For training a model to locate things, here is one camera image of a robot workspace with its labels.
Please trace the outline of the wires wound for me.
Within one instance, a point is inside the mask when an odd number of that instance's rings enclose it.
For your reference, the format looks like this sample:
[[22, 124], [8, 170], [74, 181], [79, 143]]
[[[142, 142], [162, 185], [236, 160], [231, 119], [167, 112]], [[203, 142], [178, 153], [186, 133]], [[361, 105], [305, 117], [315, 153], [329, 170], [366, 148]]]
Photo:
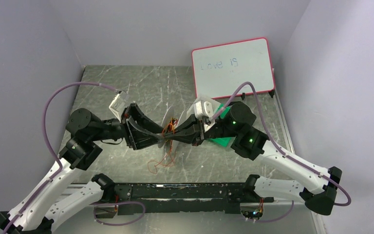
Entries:
[[170, 118], [169, 122], [162, 130], [162, 136], [164, 136], [166, 133], [174, 132], [178, 122], [179, 122], [179, 119]]

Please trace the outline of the green plastic bin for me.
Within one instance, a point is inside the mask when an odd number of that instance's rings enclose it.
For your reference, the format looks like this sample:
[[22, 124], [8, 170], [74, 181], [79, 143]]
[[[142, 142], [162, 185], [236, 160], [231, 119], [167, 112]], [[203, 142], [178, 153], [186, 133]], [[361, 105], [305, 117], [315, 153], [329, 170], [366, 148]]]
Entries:
[[[227, 106], [226, 109], [219, 115], [220, 119], [223, 119], [227, 113], [229, 112], [231, 106]], [[229, 142], [232, 140], [232, 137], [222, 137], [222, 138], [213, 138], [208, 139], [208, 141], [211, 141], [213, 143], [216, 143], [222, 147], [227, 147]]]

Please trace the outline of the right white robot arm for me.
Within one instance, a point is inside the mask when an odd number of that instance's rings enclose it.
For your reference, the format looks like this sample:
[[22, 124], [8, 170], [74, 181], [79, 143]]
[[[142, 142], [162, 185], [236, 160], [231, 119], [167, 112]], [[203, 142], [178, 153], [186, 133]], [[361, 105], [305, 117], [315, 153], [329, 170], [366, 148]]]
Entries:
[[341, 190], [341, 169], [315, 165], [281, 147], [253, 127], [256, 115], [242, 102], [231, 105], [223, 118], [214, 118], [214, 114], [211, 102], [197, 101], [182, 112], [174, 132], [165, 136], [191, 145], [200, 145], [205, 139], [232, 137], [231, 148], [236, 154], [274, 167], [290, 177], [280, 180], [249, 175], [243, 188], [245, 194], [257, 200], [279, 197], [302, 202], [312, 212], [331, 214]]

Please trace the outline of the white filament spool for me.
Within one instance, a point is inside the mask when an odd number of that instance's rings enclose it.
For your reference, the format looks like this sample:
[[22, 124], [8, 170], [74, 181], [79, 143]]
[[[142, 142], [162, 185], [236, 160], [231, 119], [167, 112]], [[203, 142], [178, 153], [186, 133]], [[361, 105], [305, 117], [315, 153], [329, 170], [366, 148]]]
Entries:
[[158, 148], [163, 150], [163, 158], [170, 159], [174, 156], [180, 142], [191, 144], [196, 135], [196, 119], [193, 107], [189, 107], [181, 112], [179, 116], [175, 114], [173, 106], [167, 108], [161, 122], [164, 128], [164, 141], [158, 144]]

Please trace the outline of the white plastic bin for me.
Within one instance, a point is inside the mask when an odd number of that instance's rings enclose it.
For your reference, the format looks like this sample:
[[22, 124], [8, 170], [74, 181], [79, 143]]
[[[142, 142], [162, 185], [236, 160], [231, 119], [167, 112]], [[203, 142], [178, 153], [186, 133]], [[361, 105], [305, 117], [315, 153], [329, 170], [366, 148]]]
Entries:
[[185, 117], [194, 115], [197, 119], [210, 118], [220, 106], [220, 102], [206, 95], [198, 95], [193, 104], [185, 111]]

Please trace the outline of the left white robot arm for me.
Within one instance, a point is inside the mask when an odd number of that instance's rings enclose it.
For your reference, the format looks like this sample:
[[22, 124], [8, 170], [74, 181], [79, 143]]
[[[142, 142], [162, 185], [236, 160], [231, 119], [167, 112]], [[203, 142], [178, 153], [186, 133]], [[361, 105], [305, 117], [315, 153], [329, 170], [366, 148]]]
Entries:
[[135, 150], [160, 142], [163, 127], [144, 115], [138, 105], [111, 105], [110, 110], [115, 118], [107, 120], [84, 108], [70, 115], [66, 130], [71, 137], [56, 155], [52, 168], [16, 207], [0, 212], [0, 229], [4, 233], [50, 234], [88, 205], [111, 206], [119, 199], [114, 181], [97, 174], [82, 190], [58, 201], [62, 192], [101, 154], [98, 141], [123, 139]]

